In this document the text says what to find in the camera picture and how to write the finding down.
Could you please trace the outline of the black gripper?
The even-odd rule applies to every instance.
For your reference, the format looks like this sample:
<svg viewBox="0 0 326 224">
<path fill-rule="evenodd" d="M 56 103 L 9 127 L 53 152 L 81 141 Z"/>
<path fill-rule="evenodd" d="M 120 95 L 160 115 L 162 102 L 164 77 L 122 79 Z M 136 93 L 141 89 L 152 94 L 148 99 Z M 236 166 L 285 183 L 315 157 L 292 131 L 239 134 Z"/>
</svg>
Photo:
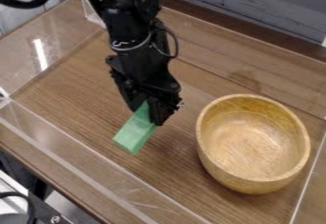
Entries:
<svg viewBox="0 0 326 224">
<path fill-rule="evenodd" d="M 105 63 L 126 107 L 134 112 L 148 102 L 149 122 L 161 126 L 177 110 L 180 85 L 169 72 L 171 54 L 165 38 L 150 38 L 140 43 L 113 41 L 116 53 Z"/>
</svg>

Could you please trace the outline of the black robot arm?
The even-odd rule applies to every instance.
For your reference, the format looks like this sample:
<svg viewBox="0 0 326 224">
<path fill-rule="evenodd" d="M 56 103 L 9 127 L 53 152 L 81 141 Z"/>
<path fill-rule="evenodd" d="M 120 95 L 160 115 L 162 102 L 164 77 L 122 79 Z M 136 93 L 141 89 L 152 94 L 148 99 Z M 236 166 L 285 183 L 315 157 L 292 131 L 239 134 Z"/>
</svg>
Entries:
<svg viewBox="0 0 326 224">
<path fill-rule="evenodd" d="M 108 31 L 105 58 L 110 76 L 130 110 L 148 106 L 157 126 L 177 110 L 180 85 L 169 72 L 177 57 L 176 35 L 157 18 L 158 0 L 86 0 Z"/>
</svg>

